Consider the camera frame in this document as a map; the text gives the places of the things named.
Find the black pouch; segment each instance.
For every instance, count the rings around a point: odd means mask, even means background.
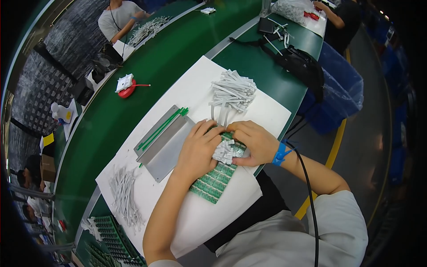
[[[266,37],[270,41],[278,39],[277,34],[269,34],[266,35]],[[317,103],[322,102],[325,78],[323,76],[322,67],[310,54],[300,49],[296,49],[293,45],[280,50],[283,56],[279,53],[274,54],[273,51],[265,46],[267,43],[265,38],[251,42],[242,42],[231,37],[230,40],[236,41],[239,44],[260,47],[265,53],[273,58],[277,64],[288,70],[292,75],[304,83],[313,92]]]

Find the black cable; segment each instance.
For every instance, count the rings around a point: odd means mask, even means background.
[[[110,3],[111,3],[111,0],[108,1],[108,7],[110,8],[111,17],[113,18],[114,24],[116,25],[117,29],[119,31],[121,31],[122,29],[119,27],[119,25],[117,25],[116,21],[114,20],[113,12],[111,11]],[[128,41],[128,34],[126,33],[126,40],[125,40],[125,44],[123,45],[122,58],[123,58],[123,55],[125,54],[125,45],[126,45],[127,41]]]
[[[291,138],[294,134],[298,133],[299,130],[301,130],[302,128],[304,128],[304,126],[306,126],[308,124],[309,121],[306,121],[301,127],[298,128],[298,130],[296,130],[295,132],[293,132],[290,136],[287,137],[287,139]]]
[[[288,129],[285,133],[285,135],[287,135],[290,131],[292,131],[293,129],[295,129],[296,126],[298,126],[304,119],[305,119],[305,115],[307,114],[307,112],[309,112],[315,105],[317,104],[317,102],[314,102],[313,104],[311,104],[311,106],[305,111],[305,113],[301,116],[301,119],[299,119],[299,121],[297,123],[294,124],[294,126],[292,126],[290,129]]]
[[[289,141],[286,141],[286,143],[288,145],[290,145],[291,148],[293,148],[295,150],[295,152],[299,158],[299,161],[301,161],[302,169],[304,170],[305,179],[307,181],[308,196],[310,198],[311,211],[313,212],[314,236],[316,239],[316,248],[315,248],[315,255],[314,255],[314,267],[317,267],[319,264],[319,230],[317,229],[317,219],[316,219],[316,213],[314,211],[314,201],[313,201],[313,196],[311,194],[310,181],[308,179],[308,174],[307,174],[307,170],[305,169],[304,162],[302,161],[301,155],[299,154],[298,150],[295,148],[295,146],[293,146],[291,143],[289,143]]]

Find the yellow floor line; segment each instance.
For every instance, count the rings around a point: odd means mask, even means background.
[[[345,57],[347,61],[351,64],[350,60],[350,50],[347,48],[345,51]],[[341,145],[342,136],[344,135],[345,124],[347,123],[347,119],[342,120],[341,125],[336,132],[335,140],[333,141],[332,149],[330,150],[328,159],[326,161],[325,166],[329,169],[332,169],[333,163],[335,162],[336,156],[338,154],[339,147]],[[311,191],[311,195],[313,196],[313,200],[317,198],[317,194]],[[298,219],[302,219],[307,212],[307,208],[310,206],[310,196],[308,196],[304,203],[302,203],[299,210],[295,213],[295,217]]]

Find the person's left hand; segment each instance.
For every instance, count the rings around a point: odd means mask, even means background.
[[[206,133],[211,126],[216,124],[214,120],[199,121],[191,129],[182,145],[173,174],[184,179],[188,186],[216,167],[217,161],[212,159],[212,155],[221,143],[219,134],[224,132],[225,128],[218,126]]]
[[[46,187],[46,185],[44,184],[44,181],[40,182],[40,191],[44,191],[44,188]]]
[[[327,9],[328,7],[322,3],[321,1],[314,1],[313,2],[314,7],[317,7],[318,9],[324,10]]]

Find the person's right hand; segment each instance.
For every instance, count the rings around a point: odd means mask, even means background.
[[[233,158],[233,164],[240,166],[258,166],[273,161],[279,141],[267,130],[251,120],[236,121],[227,127],[234,131],[233,138],[244,143],[251,151],[247,158]]]
[[[325,10],[328,8],[324,3],[320,2],[320,1],[314,1],[313,5],[314,5],[314,7],[317,7],[320,10]]]

